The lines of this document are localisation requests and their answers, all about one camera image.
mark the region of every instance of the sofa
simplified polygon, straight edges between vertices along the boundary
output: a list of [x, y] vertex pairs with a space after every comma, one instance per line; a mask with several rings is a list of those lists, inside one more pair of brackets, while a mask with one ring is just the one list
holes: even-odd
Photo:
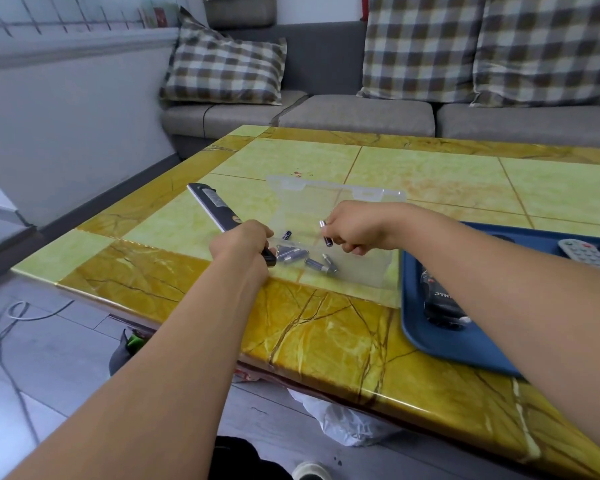
[[366, 23], [303, 23], [228, 31], [287, 39], [282, 105], [176, 104], [162, 125], [188, 158], [241, 125], [600, 148], [600, 106], [478, 108], [359, 98]]

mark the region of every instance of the clear plastic box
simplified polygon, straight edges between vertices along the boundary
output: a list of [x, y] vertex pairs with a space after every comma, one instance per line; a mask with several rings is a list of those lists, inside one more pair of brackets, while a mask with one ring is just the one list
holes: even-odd
[[[340, 246], [327, 247], [320, 232], [321, 220], [325, 220], [332, 209], [343, 200], [366, 202], [405, 202], [404, 192], [353, 185], [332, 184], [282, 175], [268, 176], [267, 181], [280, 199], [280, 207], [269, 223], [276, 236], [291, 231], [289, 241], [273, 238], [270, 245], [295, 246], [309, 251], [309, 257], [324, 263], [322, 254], [327, 254], [336, 264], [338, 272], [333, 279], [382, 288], [384, 274], [393, 253], [371, 250], [365, 256], [346, 254]], [[304, 259], [293, 264], [279, 263], [278, 266], [304, 267]], [[319, 273], [307, 268], [307, 273]]]

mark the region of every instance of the plaid pillow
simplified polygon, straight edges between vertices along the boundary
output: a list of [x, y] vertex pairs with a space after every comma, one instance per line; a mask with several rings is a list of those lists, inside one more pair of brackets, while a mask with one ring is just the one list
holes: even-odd
[[160, 97], [171, 101], [281, 105], [287, 42], [233, 40], [182, 19]]
[[358, 96], [471, 102], [484, 0], [369, 0]]
[[473, 106], [600, 104], [600, 0], [487, 0]]

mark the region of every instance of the label on knife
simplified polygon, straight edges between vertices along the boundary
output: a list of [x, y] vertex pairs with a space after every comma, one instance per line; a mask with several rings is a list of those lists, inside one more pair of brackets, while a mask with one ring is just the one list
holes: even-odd
[[205, 193], [205, 195], [207, 197], [209, 197], [209, 200], [213, 203], [213, 205], [215, 205], [216, 207], [229, 207], [227, 204], [224, 203], [224, 200], [222, 200], [217, 193], [215, 193], [213, 190], [211, 189], [202, 189], [202, 192]]

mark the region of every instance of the white cable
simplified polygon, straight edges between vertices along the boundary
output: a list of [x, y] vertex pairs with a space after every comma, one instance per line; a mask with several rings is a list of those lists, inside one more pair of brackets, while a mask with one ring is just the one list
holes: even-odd
[[[27, 423], [27, 428], [29, 429], [31, 437], [33, 438], [33, 441], [36, 444], [36, 446], [38, 446], [40, 444], [40, 437], [38, 436], [38, 432], [36, 431], [36, 428], [33, 426], [33, 421], [31, 420], [31, 415], [29, 414], [29, 409], [27, 408], [27, 404], [24, 401], [23, 392], [20, 389], [20, 387], [18, 386], [18, 384], [16, 383], [15, 379], [13, 378], [13, 376], [11, 375], [9, 370], [7, 369], [7, 366], [2, 361], [2, 339], [4, 339], [7, 336], [8, 332], [10, 332], [11, 329], [13, 329], [13, 327], [18, 322], [43, 320], [45, 318], [52, 317], [54, 315], [57, 315], [61, 311], [63, 311], [67, 306], [71, 305], [72, 303], [73, 303], [73, 300], [69, 301], [65, 306], [60, 308], [58, 311], [56, 311], [52, 314], [44, 315], [42, 317], [23, 317], [23, 315], [26, 313], [26, 311], [29, 307], [29, 304], [26, 301], [17, 301], [16, 303], [11, 304], [6, 310], [7, 316], [9, 318], [11, 318], [13, 321], [11, 323], [9, 323], [5, 328], [0, 330], [0, 368], [4, 372], [4, 375], [7, 376], [7, 379], [9, 380], [11, 387], [13, 388], [13, 391], [16, 393], [18, 402], [20, 404], [20, 409], [22, 410], [22, 414], [24, 416], [24, 420]], [[16, 311], [16, 308], [19, 307], [20, 305], [22, 305], [22, 308], [20, 309], [18, 314], [15, 315], [14, 313]]]

